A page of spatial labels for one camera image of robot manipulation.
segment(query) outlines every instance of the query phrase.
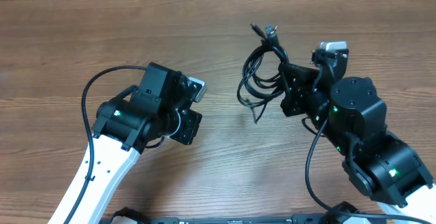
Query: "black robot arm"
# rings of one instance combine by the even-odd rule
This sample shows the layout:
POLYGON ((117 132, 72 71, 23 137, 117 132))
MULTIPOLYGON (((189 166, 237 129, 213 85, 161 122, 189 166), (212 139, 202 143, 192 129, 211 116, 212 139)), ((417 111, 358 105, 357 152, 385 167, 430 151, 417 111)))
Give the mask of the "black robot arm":
MULTIPOLYGON (((279 43, 275 29, 274 34, 265 36, 258 33, 257 26, 252 27, 262 38, 265 49, 283 50, 272 46, 279 43)), ((431 188, 433 177, 418 154, 387 130, 387 107, 377 96, 371 79, 343 77, 348 54, 346 42, 323 42, 312 53, 311 63, 317 69, 291 64, 283 60, 287 54, 277 54, 281 63, 275 76, 274 92, 285 93, 281 107, 286 116, 306 114, 317 129, 327 121, 323 134, 345 156, 343 169, 361 194, 376 202, 406 206, 406 197, 424 185, 431 188)), ((250 77, 258 79, 255 79, 256 84, 261 80, 255 71, 263 53, 257 59, 252 56, 244 66, 239 87, 251 87, 250 77)), ((264 100, 265 105, 272 98, 264 100)), ((247 103, 247 100, 241 103, 256 107, 256 103, 247 103)))
POLYGON ((107 135, 122 142, 123 150, 133 147, 139 153, 163 136, 190 145, 202 120, 190 107, 205 92, 203 81, 150 63, 139 86, 130 86, 98 108, 94 137, 107 135))

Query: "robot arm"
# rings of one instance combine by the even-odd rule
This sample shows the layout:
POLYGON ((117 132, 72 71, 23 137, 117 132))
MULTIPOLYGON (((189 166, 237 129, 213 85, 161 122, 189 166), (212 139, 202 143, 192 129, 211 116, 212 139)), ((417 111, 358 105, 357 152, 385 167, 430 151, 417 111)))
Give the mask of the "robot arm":
MULTIPOLYGON (((321 43, 313 51, 311 62, 319 69, 312 69, 289 62, 286 51, 279 45, 276 28, 268 25, 265 35, 256 25, 252 24, 251 27, 262 38, 262 46, 250 55, 243 67, 243 79, 238 89, 239 101, 251 109, 264 106, 262 115, 271 99, 285 93, 281 102, 283 113, 286 116, 306 114, 315 128, 322 130, 320 132, 345 156, 343 169, 361 194, 379 202, 388 214, 408 215, 433 222, 436 205, 423 197, 435 194, 433 177, 418 154, 387 130, 387 107, 377 96, 371 79, 343 78, 349 54, 347 43, 321 43), (262 62, 263 54, 268 51, 273 51, 279 57, 279 73, 272 78, 261 79, 255 71, 262 62), (275 87, 275 90, 270 95, 255 91, 249 83, 250 78, 261 89, 275 87), (243 99, 240 96, 243 86, 261 101, 251 103, 243 99)), ((333 215, 335 220, 339 219, 340 212, 345 214, 343 210, 334 210, 322 204, 329 211, 326 216, 333 215)), ((370 216, 354 213, 348 217, 365 215, 370 216)))
POLYGON ((139 86, 132 85, 99 107, 92 127, 93 151, 88 146, 49 223, 64 223, 67 219, 86 181, 92 152, 92 175, 69 223, 98 223, 119 183, 144 149, 159 146, 164 137, 184 145, 192 143, 202 115, 190 107, 200 102, 205 92, 203 81, 150 63, 139 86), (124 100, 130 94, 130 100, 124 100), (147 145, 157 138, 161 141, 147 145))

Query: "wood grain surface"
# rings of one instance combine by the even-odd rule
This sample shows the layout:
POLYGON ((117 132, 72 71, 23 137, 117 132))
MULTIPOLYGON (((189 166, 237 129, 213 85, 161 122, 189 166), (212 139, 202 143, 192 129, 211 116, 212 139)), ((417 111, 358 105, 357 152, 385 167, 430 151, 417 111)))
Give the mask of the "wood grain surface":
MULTIPOLYGON (((208 93, 191 146, 146 151, 105 216, 129 206, 151 217, 262 217, 323 212, 305 188, 313 135, 272 101, 255 125, 236 99, 241 68, 260 45, 255 21, 278 25, 292 62, 309 66, 320 41, 346 40, 346 76, 369 76, 388 105, 389 129, 436 174, 436 0, 0 1, 0 223, 46 223, 87 147, 80 96, 97 72, 153 61, 203 79, 208 93)), ((275 74, 267 54, 260 74, 275 74)), ((141 71, 101 77, 98 105, 141 71)), ((380 212, 361 196, 325 139, 313 157, 314 191, 380 212)))

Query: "black cable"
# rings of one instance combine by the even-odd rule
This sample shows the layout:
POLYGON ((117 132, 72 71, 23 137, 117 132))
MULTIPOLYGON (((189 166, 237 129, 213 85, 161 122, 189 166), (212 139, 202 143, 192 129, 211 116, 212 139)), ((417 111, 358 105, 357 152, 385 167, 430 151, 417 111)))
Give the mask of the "black cable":
POLYGON ((315 202, 317 204, 319 204, 322 208, 325 208, 328 211, 331 212, 335 212, 337 214, 342 214, 342 215, 346 215, 349 217, 359 217, 359 218, 372 218, 372 219, 394 219, 394 220, 402 220, 402 221, 414 221, 417 223, 422 223, 422 224, 431 224, 428 221, 424 221, 422 219, 418 219, 418 218, 414 218, 414 217, 407 217, 407 216, 402 216, 402 215, 395 215, 395 214, 369 214, 369 213, 348 213, 348 212, 343 212, 343 211, 339 211, 339 210, 335 210, 332 207, 328 206, 327 204, 325 204, 323 201, 321 201, 313 192, 312 187, 311 187, 311 183, 309 180, 309 166, 311 164, 311 159, 312 159, 312 154, 313 151, 315 150, 315 146, 321 136, 321 133, 323 132, 324 128, 326 127, 328 123, 328 119, 326 119, 324 121, 324 123, 322 124, 320 130, 316 133, 315 138, 313 139, 312 142, 312 146, 309 149, 309 154, 307 155, 307 160, 306 160, 306 168, 305 168, 305 181, 306 181, 306 188, 307 191, 309 192, 309 194, 311 195, 311 197, 313 198, 313 200, 315 200, 315 202))
POLYGON ((87 115, 87 108, 85 106, 86 105, 85 101, 87 99, 87 93, 88 93, 89 87, 91 87, 91 85, 94 83, 94 81, 96 79, 98 79, 100 76, 102 76, 104 74, 107 74, 108 72, 112 72, 112 71, 116 71, 116 70, 120 70, 120 69, 141 69, 141 70, 147 70, 146 67, 132 66, 132 65, 112 67, 112 68, 106 69, 104 71, 101 71, 97 75, 93 76, 93 78, 91 78, 91 80, 87 83, 87 85, 85 86, 85 88, 83 90, 83 94, 82 94, 82 116, 83 116, 84 129, 87 132, 88 142, 89 142, 89 167, 88 167, 87 176, 86 176, 86 178, 84 180, 84 183, 83 183, 82 190, 80 190, 79 196, 77 197, 77 200, 74 203, 73 208, 69 212, 69 214, 68 214, 64 224, 68 224, 69 221, 71 221, 71 219, 73 218, 74 213, 76 212, 77 207, 79 206, 80 201, 82 201, 83 195, 84 195, 85 191, 87 190, 89 181, 90 181, 92 173, 93 173, 93 167, 94 167, 94 141, 93 141, 93 134, 92 134, 91 128, 89 126, 88 115, 87 115))
POLYGON ((262 38, 262 45, 257 47, 245 61, 243 66, 243 78, 239 83, 238 90, 236 92, 238 96, 239 102, 250 108, 253 112, 254 122, 258 123, 260 117, 263 115, 266 104, 270 102, 272 99, 280 96, 283 92, 289 92, 289 87, 284 76, 280 73, 274 75, 271 78, 261 78, 256 74, 256 71, 259 69, 260 64, 262 64, 262 60, 264 58, 264 54, 266 52, 274 52, 280 59, 282 64, 288 64, 289 59, 287 56, 287 52, 279 45, 279 41, 277 36, 275 35, 275 31, 270 31, 267 33, 267 36, 264 35, 262 30, 255 24, 251 23, 251 28, 262 38), (274 89, 270 94, 261 93, 253 88, 250 83, 250 79, 253 79, 255 85, 261 89, 274 89), (254 96, 260 101, 251 102, 249 99, 244 99, 240 95, 240 90, 242 87, 245 87, 248 93, 254 96), (254 108, 263 106, 260 115, 256 118, 254 108))
POLYGON ((313 135, 316 135, 316 132, 312 129, 312 128, 310 128, 308 125, 307 125, 307 123, 306 123, 306 120, 308 119, 309 117, 305 117, 305 118, 303 118, 302 120, 301 120, 301 123, 302 123, 302 126, 304 126, 309 132, 311 132, 313 135))
POLYGON ((159 141, 158 143, 156 143, 156 144, 154 144, 154 145, 151 145, 151 146, 145 146, 145 148, 147 148, 147 149, 150 149, 150 148, 157 148, 158 146, 162 145, 162 143, 164 142, 164 140, 165 140, 165 136, 162 136, 161 139, 160 139, 160 141, 159 141))

